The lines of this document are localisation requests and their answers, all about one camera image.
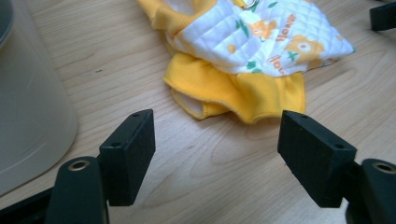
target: folded garment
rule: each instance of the folded garment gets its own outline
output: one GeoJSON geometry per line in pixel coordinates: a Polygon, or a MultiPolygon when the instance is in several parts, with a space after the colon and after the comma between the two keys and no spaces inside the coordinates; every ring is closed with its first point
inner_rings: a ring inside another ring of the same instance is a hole
{"type": "Polygon", "coordinates": [[[354,51],[315,4],[256,1],[244,10],[242,0],[139,0],[175,53],[164,80],[195,118],[304,112],[301,72],[354,51]]]}

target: black bracket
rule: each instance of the black bracket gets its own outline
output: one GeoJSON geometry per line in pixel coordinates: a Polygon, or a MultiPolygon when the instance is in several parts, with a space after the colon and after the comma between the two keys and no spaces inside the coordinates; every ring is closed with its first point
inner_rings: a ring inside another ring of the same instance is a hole
{"type": "Polygon", "coordinates": [[[374,31],[396,28],[396,3],[370,9],[370,21],[374,31]]]}
{"type": "Polygon", "coordinates": [[[349,201],[347,223],[396,223],[396,166],[368,159],[307,115],[284,111],[277,151],[320,207],[349,201]]]}
{"type": "Polygon", "coordinates": [[[0,223],[109,223],[107,205],[129,206],[155,152],[152,110],[129,116],[100,155],[64,163],[55,186],[0,211],[0,223]]]}

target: cartoon bear print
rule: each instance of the cartoon bear print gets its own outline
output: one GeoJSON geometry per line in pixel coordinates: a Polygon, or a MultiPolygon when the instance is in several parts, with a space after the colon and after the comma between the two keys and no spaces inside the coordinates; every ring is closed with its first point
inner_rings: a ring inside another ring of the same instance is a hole
{"type": "Polygon", "coordinates": [[[251,30],[251,33],[263,39],[269,39],[272,31],[276,28],[276,21],[256,21],[253,24],[247,24],[251,30]]]}
{"type": "Polygon", "coordinates": [[[308,63],[320,59],[320,53],[324,51],[324,47],[318,41],[308,40],[303,35],[295,35],[285,50],[298,53],[297,63],[308,63]]]}

